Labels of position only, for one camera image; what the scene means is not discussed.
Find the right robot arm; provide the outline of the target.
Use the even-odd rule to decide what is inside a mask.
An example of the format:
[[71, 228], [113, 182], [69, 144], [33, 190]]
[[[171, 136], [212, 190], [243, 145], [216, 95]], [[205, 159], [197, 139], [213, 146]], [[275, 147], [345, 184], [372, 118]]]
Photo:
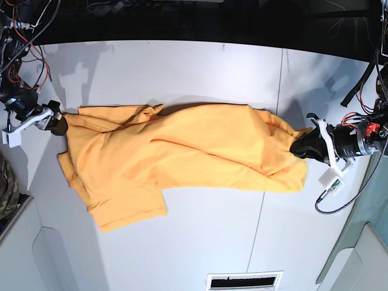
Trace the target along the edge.
[[[50, 67], [35, 40], [53, 22], [61, 1], [1, 1], [1, 103], [7, 112], [7, 131], [12, 131], [12, 115], [22, 125], [28, 122], [56, 136], [64, 136], [67, 121], [60, 103], [38, 103], [38, 92], [51, 80]], [[24, 81], [19, 70], [32, 54], [41, 63], [41, 72], [33, 85]]]

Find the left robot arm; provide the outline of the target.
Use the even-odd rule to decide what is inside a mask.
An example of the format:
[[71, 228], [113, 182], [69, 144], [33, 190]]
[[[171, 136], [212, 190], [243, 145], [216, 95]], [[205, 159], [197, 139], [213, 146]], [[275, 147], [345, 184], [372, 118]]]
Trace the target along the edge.
[[[341, 106], [347, 107], [357, 97], [363, 112], [346, 114], [336, 126], [327, 124], [314, 113], [307, 114], [306, 118], [312, 120], [315, 128], [291, 145], [290, 151], [295, 156], [315, 159], [331, 167], [335, 167], [339, 159], [347, 161], [376, 152], [387, 156], [387, 1], [381, 1], [378, 8], [381, 35], [372, 44], [374, 56], [341, 102]], [[374, 70], [377, 72], [377, 97], [373, 107], [369, 107], [363, 102], [361, 93]]]

